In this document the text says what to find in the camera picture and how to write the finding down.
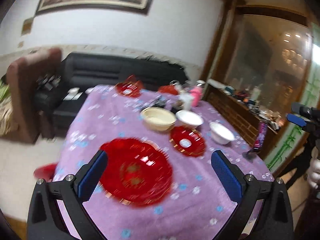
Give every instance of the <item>beige bowl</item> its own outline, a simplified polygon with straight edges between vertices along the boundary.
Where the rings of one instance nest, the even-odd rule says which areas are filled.
[[[176,122],[173,113],[159,107],[148,107],[141,112],[144,124],[153,131],[165,132],[171,130]]]

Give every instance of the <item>white glove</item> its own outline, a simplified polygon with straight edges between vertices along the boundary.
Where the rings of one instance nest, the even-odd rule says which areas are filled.
[[[318,182],[320,182],[320,160],[317,159],[318,150],[316,148],[312,150],[312,159],[310,161],[310,167],[307,171],[308,179],[307,182],[312,188],[318,187]]]

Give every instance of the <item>glass cabinet door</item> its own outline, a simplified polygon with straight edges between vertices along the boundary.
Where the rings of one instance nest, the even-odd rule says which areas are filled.
[[[261,108],[284,118],[310,59],[308,28],[279,18],[244,15],[225,84],[247,90]]]

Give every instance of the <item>white wall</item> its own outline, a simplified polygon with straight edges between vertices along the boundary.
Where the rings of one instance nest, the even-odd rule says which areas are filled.
[[[16,0],[0,26],[0,55],[52,44],[105,44],[175,57],[203,66],[220,11],[220,0],[154,0],[147,16],[107,9],[77,9],[35,17],[39,0]]]

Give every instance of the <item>metal screw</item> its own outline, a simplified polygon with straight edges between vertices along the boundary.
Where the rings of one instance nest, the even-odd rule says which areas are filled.
[[[66,179],[66,181],[72,181],[73,178],[74,178],[74,176],[72,174],[69,174],[69,175],[66,176],[65,179]]]
[[[282,184],[282,183],[284,182],[283,179],[281,179],[281,178],[277,178],[276,181],[277,181],[279,184]]]
[[[37,180],[37,184],[38,184],[38,185],[41,185],[43,182],[44,182],[44,179],[38,179],[38,180]]]
[[[254,176],[253,176],[252,174],[247,174],[247,175],[245,176],[245,178],[246,178],[248,181],[253,181]]]

